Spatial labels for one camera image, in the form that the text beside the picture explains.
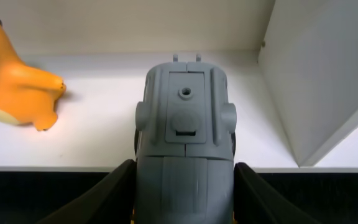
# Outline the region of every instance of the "gray plastic surface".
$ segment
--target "gray plastic surface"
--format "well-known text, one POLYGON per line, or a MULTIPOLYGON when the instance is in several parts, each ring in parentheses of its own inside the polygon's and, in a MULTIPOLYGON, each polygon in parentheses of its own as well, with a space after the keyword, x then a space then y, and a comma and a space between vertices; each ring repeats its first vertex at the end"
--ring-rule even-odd
POLYGON ((148 72, 135 118, 136 223, 232 223, 236 120, 226 74, 200 55, 148 72))

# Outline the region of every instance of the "rectangular slot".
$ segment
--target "rectangular slot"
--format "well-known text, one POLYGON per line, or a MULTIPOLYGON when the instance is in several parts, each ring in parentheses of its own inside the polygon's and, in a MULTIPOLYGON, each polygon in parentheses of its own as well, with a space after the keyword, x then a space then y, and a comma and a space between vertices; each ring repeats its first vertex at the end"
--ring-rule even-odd
POLYGON ((196 132, 195 131, 176 131, 177 136, 196 136, 196 132))

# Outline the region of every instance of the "dark area below shelf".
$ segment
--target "dark area below shelf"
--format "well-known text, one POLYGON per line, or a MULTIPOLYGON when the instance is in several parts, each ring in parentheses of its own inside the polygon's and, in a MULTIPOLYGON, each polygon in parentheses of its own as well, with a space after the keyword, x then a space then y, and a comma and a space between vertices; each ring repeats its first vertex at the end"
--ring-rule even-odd
MULTIPOLYGON (((0 172, 0 224, 52 213, 107 173, 0 172)), ((322 223, 358 223, 358 174, 261 174, 285 198, 322 223)))

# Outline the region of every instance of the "screw hole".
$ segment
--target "screw hole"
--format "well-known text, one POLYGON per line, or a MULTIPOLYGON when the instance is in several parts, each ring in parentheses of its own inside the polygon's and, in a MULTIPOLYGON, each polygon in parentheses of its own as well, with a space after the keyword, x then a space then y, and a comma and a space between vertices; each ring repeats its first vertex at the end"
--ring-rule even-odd
POLYGON ((188 96, 191 93, 191 89, 190 88, 183 88, 181 89, 181 93, 185 96, 188 96))

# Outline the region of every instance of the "orange figurine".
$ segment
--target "orange figurine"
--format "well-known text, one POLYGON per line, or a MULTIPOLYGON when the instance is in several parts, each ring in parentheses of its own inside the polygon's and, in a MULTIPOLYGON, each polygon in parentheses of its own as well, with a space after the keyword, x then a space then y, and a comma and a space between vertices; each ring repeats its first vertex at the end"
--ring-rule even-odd
POLYGON ((0 25, 0 121, 46 131, 58 118, 53 109, 65 90, 62 78, 27 66, 0 25))

